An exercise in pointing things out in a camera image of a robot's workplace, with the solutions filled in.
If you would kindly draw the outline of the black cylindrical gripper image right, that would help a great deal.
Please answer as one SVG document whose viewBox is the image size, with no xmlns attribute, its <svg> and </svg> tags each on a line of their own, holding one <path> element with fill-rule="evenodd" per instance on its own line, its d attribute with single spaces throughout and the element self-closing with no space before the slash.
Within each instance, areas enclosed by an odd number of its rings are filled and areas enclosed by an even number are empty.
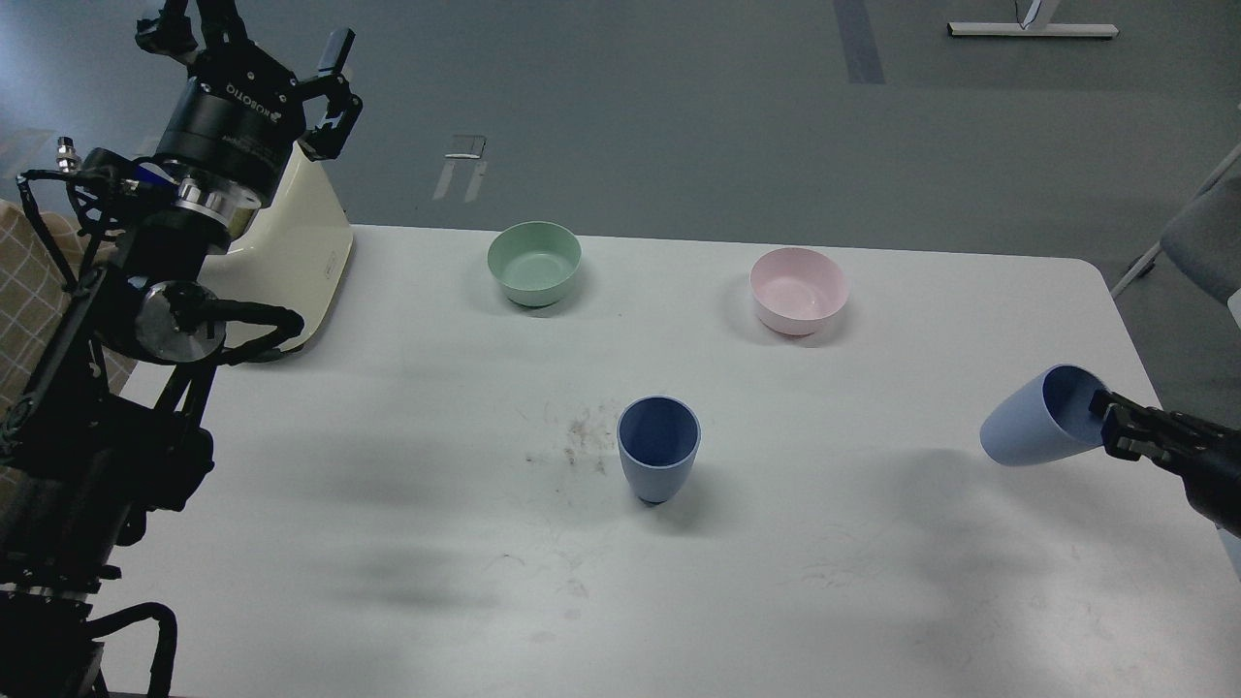
<svg viewBox="0 0 1241 698">
<path fill-rule="evenodd" d="M 1143 460 L 1154 452 L 1150 428 L 1162 455 L 1157 465 L 1181 478 L 1191 505 L 1237 505 L 1240 499 L 1239 428 L 1181 412 L 1154 412 L 1121 394 L 1098 390 L 1090 412 L 1103 428 L 1104 455 Z"/>
</svg>

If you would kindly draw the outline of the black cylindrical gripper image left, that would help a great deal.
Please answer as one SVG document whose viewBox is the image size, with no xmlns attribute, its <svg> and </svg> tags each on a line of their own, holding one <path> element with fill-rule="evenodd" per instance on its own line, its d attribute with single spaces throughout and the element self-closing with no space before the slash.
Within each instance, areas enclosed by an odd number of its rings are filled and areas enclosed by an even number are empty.
<svg viewBox="0 0 1241 698">
<path fill-rule="evenodd" d="M 364 111 L 345 76 L 350 27 L 326 40 L 315 75 L 299 79 L 253 43 L 235 1 L 164 1 L 137 19 L 137 46 L 186 67 L 189 79 L 155 159 L 199 168 L 271 206 L 297 138 L 310 161 L 336 159 Z M 307 102 L 323 98 L 305 130 Z"/>
</svg>

